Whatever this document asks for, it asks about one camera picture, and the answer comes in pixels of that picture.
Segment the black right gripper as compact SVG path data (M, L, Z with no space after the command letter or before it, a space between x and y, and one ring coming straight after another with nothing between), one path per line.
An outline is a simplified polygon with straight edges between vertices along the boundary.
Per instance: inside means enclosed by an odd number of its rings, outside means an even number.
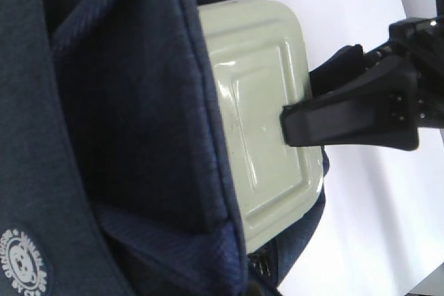
M309 72L313 98L282 110L285 144L415 150L418 125L443 129L443 16L403 19L388 33L369 52L347 45ZM373 68L364 72L364 60Z

